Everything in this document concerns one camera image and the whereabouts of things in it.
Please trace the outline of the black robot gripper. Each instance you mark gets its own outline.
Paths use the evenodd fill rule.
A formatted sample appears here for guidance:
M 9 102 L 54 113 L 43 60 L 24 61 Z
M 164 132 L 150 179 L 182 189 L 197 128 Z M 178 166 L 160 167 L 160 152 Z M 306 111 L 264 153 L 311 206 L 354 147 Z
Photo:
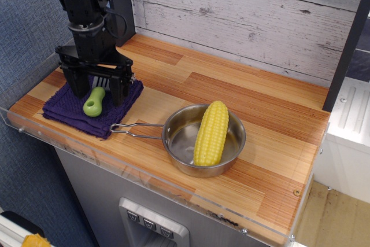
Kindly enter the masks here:
M 70 24 L 74 44 L 58 46 L 60 68 L 73 94 L 83 98 L 90 90 L 89 77 L 109 79 L 114 106 L 120 106 L 133 83 L 131 59 L 116 50 L 116 38 L 104 26 Z

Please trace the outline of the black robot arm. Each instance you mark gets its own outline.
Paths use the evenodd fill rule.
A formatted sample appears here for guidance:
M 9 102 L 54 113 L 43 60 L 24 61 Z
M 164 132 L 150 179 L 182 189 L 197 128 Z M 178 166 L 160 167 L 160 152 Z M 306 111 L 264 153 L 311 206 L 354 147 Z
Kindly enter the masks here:
M 73 45 L 58 46 L 60 68 L 78 98 L 90 90 L 89 77 L 104 78 L 115 106 L 128 96 L 131 59 L 120 54 L 117 41 L 128 33 L 126 18 L 108 7 L 110 0 L 59 0 L 68 15 Z

